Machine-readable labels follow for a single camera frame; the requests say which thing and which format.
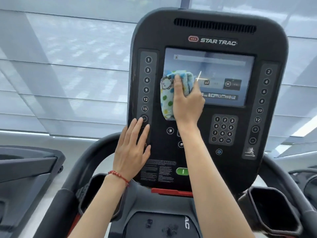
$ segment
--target air vent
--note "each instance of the air vent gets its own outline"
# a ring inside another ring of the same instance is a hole
[[[199,29],[209,29],[215,31],[235,32],[235,33],[246,33],[254,34],[256,32],[256,26],[232,24],[216,21],[202,21],[202,20],[191,20],[184,18],[176,18],[174,24],[180,27],[191,27]]]

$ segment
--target person's left arm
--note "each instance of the person's left arm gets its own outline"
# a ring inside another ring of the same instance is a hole
[[[123,129],[114,153],[113,170],[129,181],[137,175],[150,156],[150,145],[143,153],[149,125],[144,128],[136,143],[142,123],[142,118],[138,121],[133,119],[129,128]],[[69,238],[104,238],[125,187],[123,179],[113,174],[107,175]]]

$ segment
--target person's right arm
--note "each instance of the person's right arm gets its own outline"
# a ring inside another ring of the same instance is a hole
[[[204,238],[254,238],[197,127],[204,102],[197,82],[184,97],[182,81],[175,77],[173,112],[184,144],[200,229]]]

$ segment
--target treadmill console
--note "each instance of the treadmill console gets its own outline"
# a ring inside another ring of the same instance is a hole
[[[151,125],[151,156],[134,178],[150,188],[191,191],[182,139],[164,119],[160,80],[191,72],[206,102],[202,138],[233,193],[254,182],[287,60],[275,22],[246,15],[161,8],[146,15],[131,44],[128,124]]]

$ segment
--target forearm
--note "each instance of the forearm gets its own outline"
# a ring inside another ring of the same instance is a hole
[[[107,175],[69,238],[104,238],[124,190],[124,180],[115,175]]]
[[[199,225],[204,238],[254,235],[220,176],[197,127],[180,130]]]

